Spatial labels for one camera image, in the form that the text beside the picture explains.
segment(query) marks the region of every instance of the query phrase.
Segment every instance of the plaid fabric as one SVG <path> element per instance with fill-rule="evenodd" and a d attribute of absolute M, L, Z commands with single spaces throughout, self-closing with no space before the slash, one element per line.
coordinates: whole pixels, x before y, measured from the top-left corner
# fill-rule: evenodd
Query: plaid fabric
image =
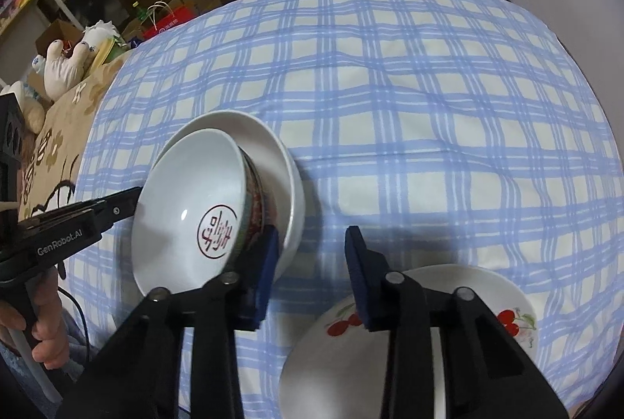
<path fill-rule="evenodd" d="M 555 35 L 503 0 L 240 0 L 142 44 L 94 122 L 77 199 L 142 185 L 191 118 L 235 108 L 292 152 L 305 232 L 261 330 L 238 337 L 245 414 L 278 418 L 289 350 L 350 293 L 344 231 L 395 268 L 497 270 L 539 317 L 537 364 L 589 398 L 622 328 L 622 168 Z M 131 221 L 69 263 L 103 343 L 138 303 Z M 190 337 L 181 404 L 188 404 Z"/>

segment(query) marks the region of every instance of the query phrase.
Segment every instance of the small bowl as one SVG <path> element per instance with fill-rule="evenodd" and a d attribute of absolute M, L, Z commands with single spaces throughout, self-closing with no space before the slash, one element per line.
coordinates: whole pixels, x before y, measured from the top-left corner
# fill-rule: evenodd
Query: small bowl
<path fill-rule="evenodd" d="M 305 221 L 303 183 L 288 148 L 260 119 L 235 110 L 220 110 L 194 118 L 166 143 L 155 164 L 185 136 L 201 129 L 219 129 L 234 139 L 252 159 L 266 198 L 265 211 L 278 230 L 280 258 L 275 268 L 277 280 L 293 261 Z"/>
<path fill-rule="evenodd" d="M 132 268 L 145 295 L 202 287 L 244 251 L 264 224 L 253 162 L 226 133 L 178 141 L 150 172 L 132 225 Z"/>

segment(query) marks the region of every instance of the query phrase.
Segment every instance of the finger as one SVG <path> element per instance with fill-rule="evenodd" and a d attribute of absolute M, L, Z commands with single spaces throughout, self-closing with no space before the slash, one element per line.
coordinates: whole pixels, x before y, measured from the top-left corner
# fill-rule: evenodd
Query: finger
<path fill-rule="evenodd" d="M 63 350 L 57 357 L 46 361 L 45 365 L 48 370 L 56 370 L 57 368 L 61 368 L 67 361 L 69 361 L 69 343 L 63 347 Z"/>
<path fill-rule="evenodd" d="M 62 319 L 63 304 L 57 294 L 56 299 L 39 308 L 39 315 L 32 327 L 32 336 L 36 340 L 51 340 L 57 334 Z"/>
<path fill-rule="evenodd" d="M 60 329 L 52 340 L 44 340 L 32 350 L 32 358 L 37 363 L 46 363 L 56 359 L 69 343 L 64 329 Z"/>
<path fill-rule="evenodd" d="M 15 308 L 4 301 L 0 301 L 0 325 L 20 331 L 26 329 L 24 317 L 21 316 Z"/>
<path fill-rule="evenodd" d="M 55 267 L 51 267 L 44 273 L 41 281 L 37 285 L 32 302 L 37 306 L 43 306 L 47 303 L 54 301 L 57 298 L 59 291 L 59 272 Z"/>

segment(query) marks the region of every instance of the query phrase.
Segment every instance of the red cherry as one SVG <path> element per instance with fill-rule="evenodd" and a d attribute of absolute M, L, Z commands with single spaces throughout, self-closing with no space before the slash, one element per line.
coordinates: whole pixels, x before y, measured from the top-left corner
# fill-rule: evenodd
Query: red cherry
<path fill-rule="evenodd" d="M 503 310 L 496 318 L 503 326 L 511 324 L 516 319 L 516 313 L 513 310 Z"/>
<path fill-rule="evenodd" d="M 329 336 L 340 336 L 341 334 L 344 334 L 345 331 L 347 331 L 348 327 L 348 320 L 339 320 L 338 322 L 333 323 L 327 328 L 327 334 Z"/>
<path fill-rule="evenodd" d="M 512 336 L 516 336 L 520 332 L 520 327 L 517 324 L 514 324 L 514 323 L 507 324 L 505 326 L 505 329 Z"/>
<path fill-rule="evenodd" d="M 362 319 L 360 319 L 360 316 L 358 315 L 358 312 L 352 313 L 349 316 L 349 324 L 351 326 L 359 326 L 362 324 Z"/>

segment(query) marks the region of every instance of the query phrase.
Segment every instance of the plate with cherry pattern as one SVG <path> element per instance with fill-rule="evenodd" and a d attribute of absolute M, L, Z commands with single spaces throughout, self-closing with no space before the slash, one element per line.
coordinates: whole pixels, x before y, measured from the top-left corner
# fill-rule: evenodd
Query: plate with cherry pattern
<path fill-rule="evenodd" d="M 422 287 L 453 292 L 472 288 L 525 352 L 535 360 L 539 328 L 535 310 L 516 284 L 493 271 L 458 264 L 405 272 Z M 432 330 L 435 415 L 445 418 L 444 373 L 438 329 Z M 389 333 L 369 333 L 353 296 L 325 312 L 303 335 L 280 378 L 283 419 L 378 419 L 383 398 Z"/>

